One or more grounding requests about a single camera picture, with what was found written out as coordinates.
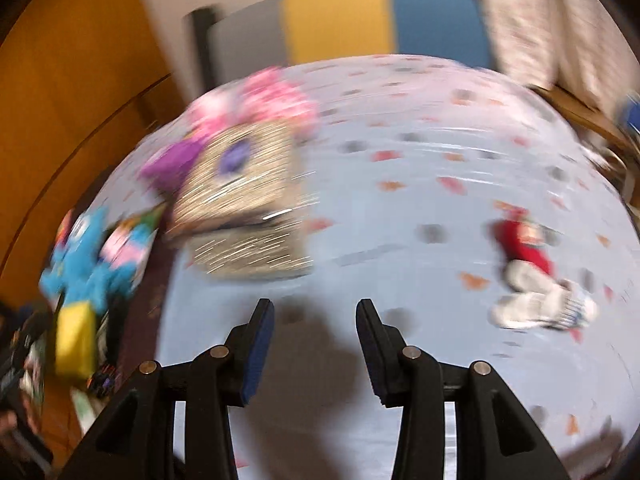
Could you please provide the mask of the blue plush pink ears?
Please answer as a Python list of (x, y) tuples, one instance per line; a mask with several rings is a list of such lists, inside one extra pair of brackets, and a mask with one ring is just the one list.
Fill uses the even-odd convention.
[(101, 259), (111, 271), (110, 291), (131, 296), (141, 280), (155, 231), (146, 223), (120, 222), (106, 238)]

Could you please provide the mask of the wooden wardrobe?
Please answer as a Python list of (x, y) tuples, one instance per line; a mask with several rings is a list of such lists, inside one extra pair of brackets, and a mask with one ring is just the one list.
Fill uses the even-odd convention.
[(1, 297), (20, 306), (58, 224), (183, 100), (141, 0), (29, 0), (1, 44)]

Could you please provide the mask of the patterned white curtain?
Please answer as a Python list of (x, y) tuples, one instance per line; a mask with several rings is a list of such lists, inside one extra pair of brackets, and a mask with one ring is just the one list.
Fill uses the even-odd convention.
[(639, 62), (600, 0), (480, 0), (501, 73), (570, 92), (613, 119), (639, 89)]

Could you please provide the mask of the purple cardboard box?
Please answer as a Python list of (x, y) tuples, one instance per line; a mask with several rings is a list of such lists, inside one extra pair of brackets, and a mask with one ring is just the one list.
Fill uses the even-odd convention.
[(140, 169), (140, 177), (162, 194), (175, 194), (204, 148), (198, 140), (182, 139), (161, 148)]

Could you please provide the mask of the pink spotted plush toy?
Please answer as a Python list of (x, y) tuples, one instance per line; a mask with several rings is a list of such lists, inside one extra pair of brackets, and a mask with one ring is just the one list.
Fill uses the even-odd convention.
[(291, 81), (280, 67), (260, 70), (240, 81), (236, 90), (219, 87), (194, 100), (186, 109), (188, 137), (204, 142), (233, 126), (287, 122), (306, 139), (319, 123), (318, 103)]

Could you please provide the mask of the patterned white tablecloth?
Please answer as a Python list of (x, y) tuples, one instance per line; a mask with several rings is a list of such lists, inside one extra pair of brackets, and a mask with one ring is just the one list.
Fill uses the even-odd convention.
[[(300, 150), (311, 271), (277, 281), (206, 274), (155, 242), (122, 365), (189, 361), (259, 298), (276, 329), (256, 396), (231, 414), (243, 479), (386, 479), (400, 414), (374, 395), (359, 300), (439, 361), (489, 362), (574, 479), (605, 467), (639, 423), (639, 240), (616, 189), (535, 93), (439, 58), (364, 56), (290, 67), (320, 124)], [(580, 332), (500, 330), (508, 293), (494, 224), (539, 222), (554, 272), (590, 293)]]

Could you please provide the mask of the white striped sock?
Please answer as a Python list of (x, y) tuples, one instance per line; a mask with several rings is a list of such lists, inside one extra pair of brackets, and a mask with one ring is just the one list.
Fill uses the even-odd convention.
[(490, 309), (489, 318), (495, 326), (506, 330), (581, 330), (599, 314), (598, 305), (582, 286), (557, 281), (528, 261), (508, 263), (504, 278), (514, 293)]

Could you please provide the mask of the blue smiling plush toy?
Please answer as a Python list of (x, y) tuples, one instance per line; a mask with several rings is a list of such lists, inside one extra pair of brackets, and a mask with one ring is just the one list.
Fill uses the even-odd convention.
[(106, 312), (112, 272), (99, 258), (106, 214), (104, 207), (84, 211), (64, 240), (54, 246), (50, 266), (42, 271), (39, 280), (40, 292), (52, 307), (88, 301), (97, 315)]

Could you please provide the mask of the red christmas sock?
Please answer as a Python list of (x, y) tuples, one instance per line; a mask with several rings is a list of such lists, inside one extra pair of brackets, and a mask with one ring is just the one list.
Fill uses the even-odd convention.
[(538, 223), (527, 216), (513, 216), (497, 221), (492, 232), (507, 262), (522, 260), (545, 274), (554, 274), (553, 263), (544, 251), (544, 234)]

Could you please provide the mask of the grey yellow blue chair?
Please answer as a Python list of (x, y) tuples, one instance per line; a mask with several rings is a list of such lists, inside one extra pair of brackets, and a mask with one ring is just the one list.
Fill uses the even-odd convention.
[(478, 0), (262, 0), (188, 15), (202, 91), (270, 66), (408, 54), (496, 65)]

